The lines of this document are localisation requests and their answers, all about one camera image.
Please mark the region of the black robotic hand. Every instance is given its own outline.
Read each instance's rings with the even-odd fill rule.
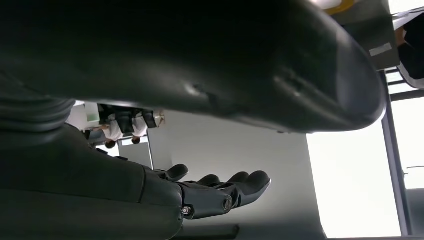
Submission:
[[[153,170],[153,172],[161,179],[177,182],[183,179],[189,173],[189,169],[184,164],[177,164],[167,171]]]
[[[271,184],[263,171],[239,172],[227,182],[216,175],[201,180],[177,182],[182,190],[181,213],[185,219],[202,219],[229,213],[258,200]]]

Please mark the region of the robotic arm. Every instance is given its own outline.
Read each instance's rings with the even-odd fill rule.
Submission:
[[[64,124],[72,99],[299,133],[361,129],[385,109],[366,53],[306,1],[169,4],[0,3],[1,237],[165,240],[271,183],[178,182],[92,150]]]

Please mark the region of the window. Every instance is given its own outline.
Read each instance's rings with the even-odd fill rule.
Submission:
[[[107,154],[111,157],[119,157],[120,155],[118,144],[116,144],[115,147],[111,149],[107,148],[105,145],[99,145],[99,146],[96,146],[96,148],[107,152]]]
[[[424,98],[395,101],[391,106],[405,187],[424,188]]]
[[[328,238],[401,235],[381,121],[307,135],[319,214]]]
[[[140,138],[140,143],[148,143],[149,142],[149,138],[147,136],[143,136]],[[121,146],[128,146],[128,145],[132,145],[133,144],[133,137],[129,137],[129,138],[125,138],[120,140],[120,145]]]
[[[410,92],[415,90],[417,89],[409,86],[409,84],[406,82],[388,86],[388,92],[390,94],[399,94],[399,93]]]

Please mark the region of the black trousers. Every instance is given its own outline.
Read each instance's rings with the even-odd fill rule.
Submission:
[[[406,44],[399,50],[400,61],[413,79],[424,79],[424,14],[404,26]]]

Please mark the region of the white label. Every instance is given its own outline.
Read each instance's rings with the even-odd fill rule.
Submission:
[[[388,42],[384,44],[383,46],[379,46],[369,50],[369,54],[371,54],[371,57],[374,57],[390,50],[392,50],[392,45]]]

